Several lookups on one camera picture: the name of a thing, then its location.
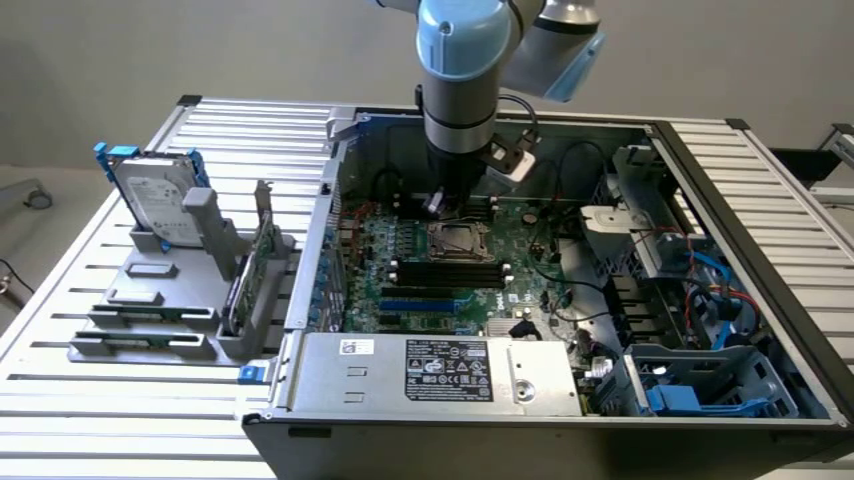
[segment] power supply label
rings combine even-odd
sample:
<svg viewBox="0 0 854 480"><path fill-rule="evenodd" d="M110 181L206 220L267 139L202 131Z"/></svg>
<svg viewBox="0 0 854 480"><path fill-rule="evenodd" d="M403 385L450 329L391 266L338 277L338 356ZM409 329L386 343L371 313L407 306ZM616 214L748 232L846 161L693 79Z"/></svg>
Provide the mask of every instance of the power supply label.
<svg viewBox="0 0 854 480"><path fill-rule="evenodd" d="M406 396L415 402L491 402L487 342L406 341Z"/></svg>

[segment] motherboard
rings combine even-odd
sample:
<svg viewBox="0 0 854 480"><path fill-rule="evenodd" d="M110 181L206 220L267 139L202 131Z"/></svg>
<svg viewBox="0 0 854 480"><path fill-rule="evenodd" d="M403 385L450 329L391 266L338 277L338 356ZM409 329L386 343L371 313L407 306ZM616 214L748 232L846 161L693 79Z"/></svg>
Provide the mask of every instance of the motherboard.
<svg viewBox="0 0 854 480"><path fill-rule="evenodd" d="M562 286L537 270L564 275L541 202L473 211L430 220L378 203L346 205L345 331L487 335L490 325L506 332L522 319L549 320Z"/></svg>

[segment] black ram slot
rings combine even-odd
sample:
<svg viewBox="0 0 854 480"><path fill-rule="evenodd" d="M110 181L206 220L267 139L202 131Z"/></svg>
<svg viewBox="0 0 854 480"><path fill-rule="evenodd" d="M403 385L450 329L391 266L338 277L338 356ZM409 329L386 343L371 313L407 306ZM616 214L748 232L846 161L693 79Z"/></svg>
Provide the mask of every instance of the black ram slot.
<svg viewBox="0 0 854 480"><path fill-rule="evenodd" d="M383 287L383 297L398 298L454 298L450 288Z"/></svg>
<svg viewBox="0 0 854 480"><path fill-rule="evenodd" d="M505 288L505 282L502 280L489 279L449 279L449 278L418 278L418 277L401 277L398 279L398 285L410 287L455 287L455 288Z"/></svg>
<svg viewBox="0 0 854 480"><path fill-rule="evenodd" d="M397 273L398 285L407 287L505 288L495 263L402 262Z"/></svg>

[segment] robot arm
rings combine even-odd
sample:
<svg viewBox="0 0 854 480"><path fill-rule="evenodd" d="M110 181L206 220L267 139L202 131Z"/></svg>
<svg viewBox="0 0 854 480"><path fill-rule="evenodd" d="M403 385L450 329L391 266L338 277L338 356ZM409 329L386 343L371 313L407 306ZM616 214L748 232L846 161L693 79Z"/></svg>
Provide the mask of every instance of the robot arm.
<svg viewBox="0 0 854 480"><path fill-rule="evenodd" d="M495 134L502 86L569 101L597 58L594 0L378 0L418 16L417 50L425 78L417 103L439 189L465 201L486 166L515 184L534 165L537 132L514 144Z"/></svg>

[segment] gray wall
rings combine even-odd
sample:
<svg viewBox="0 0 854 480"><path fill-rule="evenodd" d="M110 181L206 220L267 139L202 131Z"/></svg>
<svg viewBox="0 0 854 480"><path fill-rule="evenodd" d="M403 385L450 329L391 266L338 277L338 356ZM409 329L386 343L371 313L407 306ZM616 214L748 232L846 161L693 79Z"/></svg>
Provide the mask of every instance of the gray wall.
<svg viewBox="0 0 854 480"><path fill-rule="evenodd" d="M411 102L414 20L371 0L0 0L0 163L92 166L182 93ZM609 45L552 109L742 117L812 146L854 122L852 0L601 0Z"/></svg>

